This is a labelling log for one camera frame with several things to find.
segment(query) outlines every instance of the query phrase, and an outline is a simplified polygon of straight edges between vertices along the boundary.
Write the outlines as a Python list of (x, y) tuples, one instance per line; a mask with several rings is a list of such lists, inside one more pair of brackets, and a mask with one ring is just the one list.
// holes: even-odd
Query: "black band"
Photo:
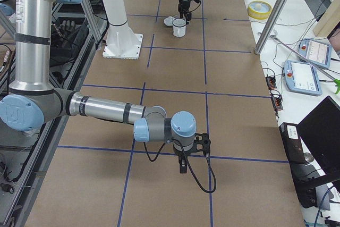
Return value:
[(65, 110), (66, 110), (66, 114), (68, 114), (68, 115), (71, 115), (71, 113), (70, 113), (70, 104), (71, 104), (71, 99), (72, 99), (72, 97), (73, 97), (73, 95), (75, 93), (76, 93), (76, 91), (73, 91), (67, 97), (67, 101), (66, 101), (66, 105), (65, 105)]
[(23, 95), (23, 96), (41, 96), (41, 95), (49, 95), (53, 94), (54, 90), (16, 90), (16, 89), (9, 89), (9, 91), (13, 94)]
[(36, 36), (24, 35), (20, 33), (15, 33), (14, 41), (22, 42), (22, 43), (38, 44), (38, 45), (50, 45), (51, 44), (50, 38), (36, 37)]
[(115, 24), (112, 24), (112, 23), (109, 23), (109, 24), (112, 25), (112, 26), (115, 26), (115, 27), (120, 27), (120, 26), (127, 24), (127, 22), (128, 22), (128, 20), (126, 20), (123, 24), (120, 24), (120, 25), (115, 25)]
[(90, 96), (84, 96), (82, 97), (80, 104), (79, 104), (79, 114), (82, 116), (87, 116), (85, 114), (85, 106), (86, 106), (86, 102), (87, 100), (90, 98)]
[(142, 118), (144, 117), (144, 114), (145, 114), (145, 109), (146, 109), (146, 106), (143, 108), (143, 112), (142, 112)]
[(57, 95), (57, 97), (59, 98), (60, 100), (60, 104), (61, 104), (61, 107), (60, 107), (60, 112), (59, 112), (59, 115), (62, 113), (63, 109), (64, 109), (64, 102), (63, 102), (63, 98), (62, 96), (58, 93), (58, 91), (56, 90), (53, 90), (53, 92), (55, 93), (55, 95)]
[(166, 143), (171, 142), (172, 132), (171, 132), (171, 118), (164, 119), (164, 138)]
[(124, 123), (129, 123), (129, 114), (130, 114), (130, 109), (131, 109), (132, 104), (127, 103), (124, 108), (124, 113), (123, 113), (123, 122)]

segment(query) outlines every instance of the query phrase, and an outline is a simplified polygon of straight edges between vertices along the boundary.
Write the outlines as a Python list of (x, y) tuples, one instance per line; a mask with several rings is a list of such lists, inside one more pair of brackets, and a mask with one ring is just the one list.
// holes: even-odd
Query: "metal pole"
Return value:
[(0, 25), (6, 30), (10, 37), (14, 40), (15, 27), (9, 21), (7, 16), (0, 11)]
[(96, 44), (99, 43), (101, 39), (101, 34), (98, 28), (98, 24), (96, 22), (94, 12), (90, 3), (90, 0), (83, 0), (81, 2), (81, 6), (83, 7), (84, 13), (86, 15), (86, 18), (90, 24), (90, 29), (93, 34), (93, 37), (95, 39)]
[(287, 2), (287, 0), (277, 0), (275, 5), (274, 5), (274, 8), (273, 8), (273, 11), (271, 12), (271, 15), (269, 16), (268, 18), (268, 21), (265, 25), (265, 28), (263, 29), (263, 32), (256, 44), (256, 47), (255, 47), (255, 53), (256, 54), (260, 54), (263, 47), (265, 46), (266, 42), (267, 42), (267, 39), (282, 11), (282, 8), (284, 7), (285, 3)]

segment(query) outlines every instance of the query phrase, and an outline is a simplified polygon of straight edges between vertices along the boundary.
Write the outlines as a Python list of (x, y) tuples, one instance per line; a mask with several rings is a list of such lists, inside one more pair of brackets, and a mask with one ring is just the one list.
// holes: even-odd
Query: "cylindrical container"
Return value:
[(186, 20), (182, 18), (174, 19), (172, 22), (172, 34), (175, 37), (184, 37), (185, 36), (185, 28), (186, 28)]

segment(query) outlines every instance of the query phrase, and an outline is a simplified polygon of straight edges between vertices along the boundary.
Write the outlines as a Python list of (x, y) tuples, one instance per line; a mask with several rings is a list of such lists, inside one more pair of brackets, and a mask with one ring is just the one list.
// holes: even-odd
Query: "silver arm segment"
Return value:
[(16, 70), (10, 95), (0, 102), (0, 117), (11, 128), (28, 131), (63, 115), (92, 116), (134, 124), (136, 141), (182, 141), (189, 150), (196, 121), (179, 112), (167, 118), (161, 107), (144, 107), (83, 96), (54, 88), (48, 81), (52, 3), (56, 0), (17, 0)]

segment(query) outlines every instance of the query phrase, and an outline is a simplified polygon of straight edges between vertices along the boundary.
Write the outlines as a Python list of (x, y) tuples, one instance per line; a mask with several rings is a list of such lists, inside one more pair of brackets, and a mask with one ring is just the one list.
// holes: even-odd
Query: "black box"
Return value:
[(296, 126), (297, 124), (284, 122), (279, 129), (289, 162), (304, 164), (305, 159), (301, 138), (296, 130)]
[(75, 59), (78, 56), (89, 32), (86, 18), (58, 17), (55, 22), (56, 26), (59, 27), (63, 20), (74, 21), (75, 29), (78, 30), (78, 32), (73, 37), (67, 39), (68, 45), (66, 47), (59, 47), (56, 46), (56, 40), (60, 40), (61, 37), (58, 35), (55, 27), (52, 26), (50, 66), (61, 65)]

